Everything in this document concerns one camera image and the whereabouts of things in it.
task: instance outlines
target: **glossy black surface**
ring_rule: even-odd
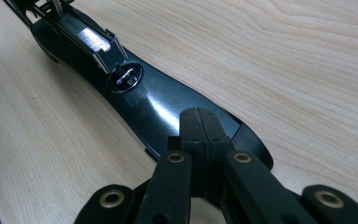
[[[63,61],[73,67],[104,96],[156,158],[167,151],[168,136],[179,135],[179,114],[190,107],[202,107],[215,113],[237,150],[252,151],[272,168],[268,150],[243,122],[133,53],[127,51],[127,62],[137,62],[143,67],[141,80],[129,91],[112,93],[107,87],[109,75],[76,45],[63,41],[44,20],[32,25],[31,32],[54,61]]]

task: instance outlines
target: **wooden table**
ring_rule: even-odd
[[[73,3],[156,68],[246,122],[273,174],[358,202],[358,0]],[[72,223],[97,189],[155,163],[91,85],[38,47],[0,1],[0,218]],[[192,223],[222,223],[194,200]]]

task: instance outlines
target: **wood grain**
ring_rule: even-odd
[[[259,135],[273,174],[358,202],[358,1],[86,1],[129,50]],[[0,1],[0,218],[72,223],[97,189],[136,187],[155,163],[117,112],[52,62]],[[195,200],[192,223],[223,217]]]

